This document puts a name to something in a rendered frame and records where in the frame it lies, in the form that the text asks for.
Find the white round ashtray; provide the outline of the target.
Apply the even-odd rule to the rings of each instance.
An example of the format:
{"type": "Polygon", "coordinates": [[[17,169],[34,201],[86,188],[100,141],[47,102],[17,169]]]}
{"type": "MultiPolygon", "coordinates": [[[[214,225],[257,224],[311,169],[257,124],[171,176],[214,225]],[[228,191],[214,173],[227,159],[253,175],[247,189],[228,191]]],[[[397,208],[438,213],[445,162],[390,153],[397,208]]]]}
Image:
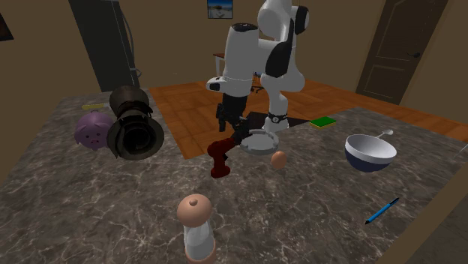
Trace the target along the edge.
{"type": "Polygon", "coordinates": [[[279,147],[279,138],[275,133],[263,129],[249,130],[250,136],[241,141],[240,148],[250,155],[270,155],[279,147]]]}

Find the red power drill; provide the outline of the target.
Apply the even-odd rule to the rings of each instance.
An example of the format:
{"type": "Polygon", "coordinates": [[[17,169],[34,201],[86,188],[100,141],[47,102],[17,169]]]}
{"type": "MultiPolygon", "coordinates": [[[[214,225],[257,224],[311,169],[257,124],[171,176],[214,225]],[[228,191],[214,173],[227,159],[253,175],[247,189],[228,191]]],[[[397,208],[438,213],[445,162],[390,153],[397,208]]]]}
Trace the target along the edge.
{"type": "Polygon", "coordinates": [[[208,146],[208,155],[214,161],[213,167],[211,168],[212,178],[219,179],[230,173],[230,168],[225,164],[225,161],[227,160],[226,153],[235,146],[236,141],[233,138],[215,141],[208,146]]]}

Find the dark brown door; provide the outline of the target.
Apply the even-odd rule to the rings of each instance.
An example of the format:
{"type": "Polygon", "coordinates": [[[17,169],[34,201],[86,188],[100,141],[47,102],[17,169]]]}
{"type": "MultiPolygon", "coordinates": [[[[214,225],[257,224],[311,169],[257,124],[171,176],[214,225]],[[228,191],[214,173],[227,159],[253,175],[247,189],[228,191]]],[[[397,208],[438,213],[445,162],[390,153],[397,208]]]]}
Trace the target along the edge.
{"type": "Polygon", "coordinates": [[[449,0],[385,0],[356,92],[398,105],[449,0]]]}

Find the black refrigerator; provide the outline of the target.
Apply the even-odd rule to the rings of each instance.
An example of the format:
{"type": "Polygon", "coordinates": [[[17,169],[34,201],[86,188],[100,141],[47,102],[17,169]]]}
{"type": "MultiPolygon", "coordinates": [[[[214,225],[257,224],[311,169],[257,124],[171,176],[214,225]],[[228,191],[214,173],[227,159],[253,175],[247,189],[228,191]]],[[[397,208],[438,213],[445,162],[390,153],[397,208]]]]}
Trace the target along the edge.
{"type": "Polygon", "coordinates": [[[140,85],[134,41],[119,0],[68,0],[102,92],[140,85]]]}

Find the white table with brown top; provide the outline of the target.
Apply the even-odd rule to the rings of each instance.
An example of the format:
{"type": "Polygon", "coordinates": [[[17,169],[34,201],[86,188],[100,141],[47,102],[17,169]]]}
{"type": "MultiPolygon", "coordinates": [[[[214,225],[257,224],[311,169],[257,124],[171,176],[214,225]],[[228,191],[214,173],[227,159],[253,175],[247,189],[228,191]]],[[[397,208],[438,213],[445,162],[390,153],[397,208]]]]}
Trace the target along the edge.
{"type": "Polygon", "coordinates": [[[221,73],[221,61],[224,61],[224,54],[223,53],[214,53],[214,61],[215,61],[215,69],[216,69],[216,75],[219,77],[222,75],[221,73]]]}

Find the dark wall picture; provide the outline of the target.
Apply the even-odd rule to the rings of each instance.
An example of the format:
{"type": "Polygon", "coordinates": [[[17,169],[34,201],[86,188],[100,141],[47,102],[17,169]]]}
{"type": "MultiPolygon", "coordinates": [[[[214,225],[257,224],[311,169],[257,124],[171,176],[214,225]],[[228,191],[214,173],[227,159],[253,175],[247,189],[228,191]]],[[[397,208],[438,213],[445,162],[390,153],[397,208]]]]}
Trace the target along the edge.
{"type": "Polygon", "coordinates": [[[0,41],[12,41],[14,39],[5,19],[0,14],[0,41]]]}

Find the purple piggy bank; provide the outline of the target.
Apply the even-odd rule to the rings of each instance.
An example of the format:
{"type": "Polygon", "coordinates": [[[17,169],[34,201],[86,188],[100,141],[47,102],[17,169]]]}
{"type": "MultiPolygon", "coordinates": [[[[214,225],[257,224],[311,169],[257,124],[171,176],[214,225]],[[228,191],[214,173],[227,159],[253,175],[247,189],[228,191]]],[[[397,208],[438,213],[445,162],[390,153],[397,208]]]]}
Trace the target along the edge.
{"type": "Polygon", "coordinates": [[[106,113],[90,112],[76,123],[74,139],[77,144],[97,151],[107,147],[107,134],[112,125],[113,120],[106,113]]]}

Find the brown egg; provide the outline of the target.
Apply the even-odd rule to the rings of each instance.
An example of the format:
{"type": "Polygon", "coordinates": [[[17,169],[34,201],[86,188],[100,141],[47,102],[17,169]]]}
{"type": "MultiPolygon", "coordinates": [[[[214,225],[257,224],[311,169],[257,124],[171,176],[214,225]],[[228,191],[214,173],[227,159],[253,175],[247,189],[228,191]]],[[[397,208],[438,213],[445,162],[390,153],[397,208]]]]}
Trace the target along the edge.
{"type": "Polygon", "coordinates": [[[287,163],[287,155],[283,151],[276,151],[271,156],[271,165],[276,169],[282,169],[287,163]]]}

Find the blue landscape wall picture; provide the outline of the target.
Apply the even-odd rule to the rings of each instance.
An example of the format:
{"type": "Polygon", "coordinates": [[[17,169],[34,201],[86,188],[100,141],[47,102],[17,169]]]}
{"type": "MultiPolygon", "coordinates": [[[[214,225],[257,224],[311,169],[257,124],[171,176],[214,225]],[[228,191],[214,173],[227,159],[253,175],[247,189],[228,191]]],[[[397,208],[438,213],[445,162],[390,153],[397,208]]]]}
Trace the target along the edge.
{"type": "Polygon", "coordinates": [[[231,20],[233,18],[233,0],[207,0],[209,19],[231,20]]]}

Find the blue and white bowl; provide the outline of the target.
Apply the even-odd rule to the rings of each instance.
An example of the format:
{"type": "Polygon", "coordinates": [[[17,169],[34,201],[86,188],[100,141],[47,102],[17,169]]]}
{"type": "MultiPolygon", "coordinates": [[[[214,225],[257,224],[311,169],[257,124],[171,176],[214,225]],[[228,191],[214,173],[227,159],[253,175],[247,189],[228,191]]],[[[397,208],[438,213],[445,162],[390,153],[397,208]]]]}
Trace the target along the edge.
{"type": "Polygon", "coordinates": [[[396,157],[396,148],[376,136],[353,134],[346,138],[344,153],[349,164],[364,173],[386,168],[396,157]]]}

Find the blue pen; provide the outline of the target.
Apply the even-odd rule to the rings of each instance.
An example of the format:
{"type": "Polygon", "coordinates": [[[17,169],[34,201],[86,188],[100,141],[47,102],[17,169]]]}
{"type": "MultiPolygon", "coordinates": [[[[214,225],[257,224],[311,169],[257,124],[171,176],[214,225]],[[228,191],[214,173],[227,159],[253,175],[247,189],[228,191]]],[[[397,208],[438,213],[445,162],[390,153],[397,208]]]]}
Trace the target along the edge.
{"type": "Polygon", "coordinates": [[[375,219],[377,219],[381,214],[383,214],[385,211],[387,211],[389,208],[391,208],[395,203],[399,201],[399,197],[393,199],[391,202],[383,206],[379,211],[377,211],[375,214],[373,214],[371,217],[369,217],[365,222],[364,225],[367,225],[371,222],[373,222],[375,219]]]}

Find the dark robot stand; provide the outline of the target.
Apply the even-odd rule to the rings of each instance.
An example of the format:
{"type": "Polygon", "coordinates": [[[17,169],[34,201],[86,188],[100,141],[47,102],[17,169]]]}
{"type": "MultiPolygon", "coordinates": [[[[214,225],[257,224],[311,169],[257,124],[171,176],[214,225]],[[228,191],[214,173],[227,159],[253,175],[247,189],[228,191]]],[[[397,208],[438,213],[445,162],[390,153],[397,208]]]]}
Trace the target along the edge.
{"type": "MultiPolygon", "coordinates": [[[[264,123],[265,119],[268,116],[267,113],[261,113],[261,112],[249,112],[247,115],[247,119],[249,121],[249,128],[250,129],[260,129],[264,123]]],[[[293,118],[293,117],[287,117],[287,121],[289,123],[290,127],[294,127],[296,125],[301,125],[304,123],[308,123],[308,120],[305,119],[300,119],[300,118],[293,118]]]]}

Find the green and yellow sponge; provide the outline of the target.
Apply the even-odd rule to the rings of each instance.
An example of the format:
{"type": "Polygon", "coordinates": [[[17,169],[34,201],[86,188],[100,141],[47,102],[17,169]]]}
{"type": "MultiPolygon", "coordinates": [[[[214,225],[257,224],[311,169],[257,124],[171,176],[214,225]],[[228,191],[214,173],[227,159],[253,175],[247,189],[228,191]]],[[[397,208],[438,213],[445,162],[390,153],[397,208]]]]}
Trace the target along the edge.
{"type": "Polygon", "coordinates": [[[321,118],[310,120],[308,124],[313,128],[323,129],[323,128],[327,128],[327,127],[335,125],[336,122],[337,121],[333,118],[330,118],[328,116],[323,116],[321,118]]]}

